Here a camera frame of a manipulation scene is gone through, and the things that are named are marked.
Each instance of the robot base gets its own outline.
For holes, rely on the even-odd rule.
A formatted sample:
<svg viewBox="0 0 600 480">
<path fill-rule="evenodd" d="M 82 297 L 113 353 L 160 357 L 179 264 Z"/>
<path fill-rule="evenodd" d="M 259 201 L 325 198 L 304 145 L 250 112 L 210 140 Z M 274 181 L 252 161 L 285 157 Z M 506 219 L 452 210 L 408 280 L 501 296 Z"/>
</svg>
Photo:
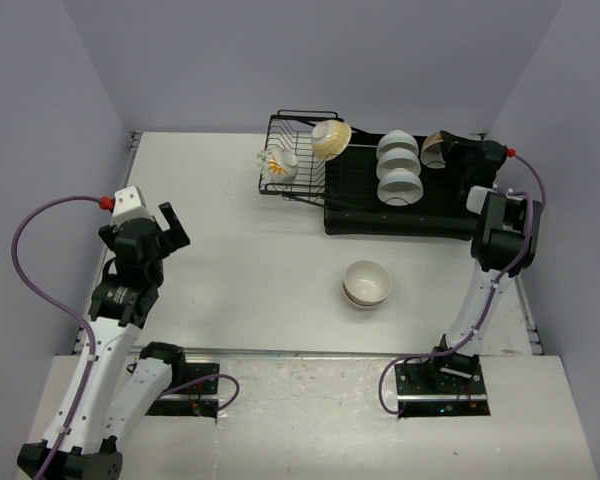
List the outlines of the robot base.
<svg viewBox="0 0 600 480">
<path fill-rule="evenodd" d="M 431 362 L 394 369 L 400 418 L 490 415 L 480 365 L 470 379 L 435 371 Z"/>
</svg>

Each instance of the yellow bowl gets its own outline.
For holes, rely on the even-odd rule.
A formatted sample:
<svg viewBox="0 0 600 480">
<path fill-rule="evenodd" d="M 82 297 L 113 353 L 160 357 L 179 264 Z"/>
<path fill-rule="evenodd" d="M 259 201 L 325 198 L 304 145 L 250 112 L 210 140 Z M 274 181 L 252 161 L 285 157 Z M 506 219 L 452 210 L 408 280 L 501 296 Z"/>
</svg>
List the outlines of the yellow bowl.
<svg viewBox="0 0 600 480">
<path fill-rule="evenodd" d="M 351 141 L 351 127 L 338 120 L 326 120 L 313 127 L 311 148 L 318 160 L 332 160 L 340 155 Z"/>
</svg>

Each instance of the wire rack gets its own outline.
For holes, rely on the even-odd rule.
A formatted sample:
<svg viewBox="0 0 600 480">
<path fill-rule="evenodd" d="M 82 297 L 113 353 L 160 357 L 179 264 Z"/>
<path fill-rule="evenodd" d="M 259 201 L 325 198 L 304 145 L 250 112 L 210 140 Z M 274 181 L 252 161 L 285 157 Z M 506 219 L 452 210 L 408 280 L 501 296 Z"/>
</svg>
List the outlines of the wire rack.
<svg viewBox="0 0 600 480">
<path fill-rule="evenodd" d="M 281 195 L 287 200 L 323 205 L 325 197 L 336 196 L 326 185 L 326 163 L 313 155 L 311 131 L 318 122 L 342 119 L 336 112 L 278 110 L 269 119 L 265 148 L 292 150 L 298 159 L 298 174 L 291 183 L 275 183 L 260 175 L 258 189 L 263 195 Z"/>
</svg>

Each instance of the table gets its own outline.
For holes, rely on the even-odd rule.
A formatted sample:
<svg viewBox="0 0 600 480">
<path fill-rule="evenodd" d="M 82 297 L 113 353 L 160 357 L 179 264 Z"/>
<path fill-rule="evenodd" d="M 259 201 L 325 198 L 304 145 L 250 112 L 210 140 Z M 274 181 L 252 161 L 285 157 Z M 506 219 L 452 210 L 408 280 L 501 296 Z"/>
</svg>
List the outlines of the table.
<svg viewBox="0 0 600 480">
<path fill-rule="evenodd" d="M 242 384 L 217 424 L 146 417 L 123 452 L 121 480 L 594 480 L 557 357 L 485 357 L 491 416 L 396 421 L 379 407 L 387 359 L 229 358 Z M 56 413 L 77 358 L 56 357 L 29 441 Z M 121 379 L 128 378 L 122 372 Z M 231 384 L 220 384 L 229 398 Z M 386 382 L 395 408 L 395 379 Z M 22 473 L 17 477 L 25 480 Z"/>
<path fill-rule="evenodd" d="M 145 133 L 129 185 L 152 212 L 169 201 L 191 246 L 165 261 L 160 299 L 138 341 L 188 348 L 304 352 L 430 351 L 455 320 L 471 278 L 469 243 L 325 235 L 322 211 L 263 196 L 264 135 Z M 354 261 L 385 265 L 393 292 L 373 311 L 344 298 Z M 516 289 L 500 303 L 486 355 L 530 355 Z"/>
</svg>

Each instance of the black drying tray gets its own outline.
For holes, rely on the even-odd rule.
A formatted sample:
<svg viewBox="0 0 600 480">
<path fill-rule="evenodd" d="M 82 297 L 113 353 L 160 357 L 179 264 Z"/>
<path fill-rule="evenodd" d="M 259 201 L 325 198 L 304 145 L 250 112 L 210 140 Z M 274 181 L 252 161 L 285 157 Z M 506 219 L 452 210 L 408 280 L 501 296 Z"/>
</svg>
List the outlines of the black drying tray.
<svg viewBox="0 0 600 480">
<path fill-rule="evenodd" d="M 347 149 L 326 162 L 325 186 L 337 192 L 324 200 L 328 235 L 371 234 L 447 237 L 470 240 L 478 215 L 466 209 L 451 169 L 422 167 L 424 196 L 417 203 L 392 207 L 378 200 L 376 145 L 383 135 L 354 132 Z M 416 137 L 420 148 L 425 137 Z"/>
</svg>

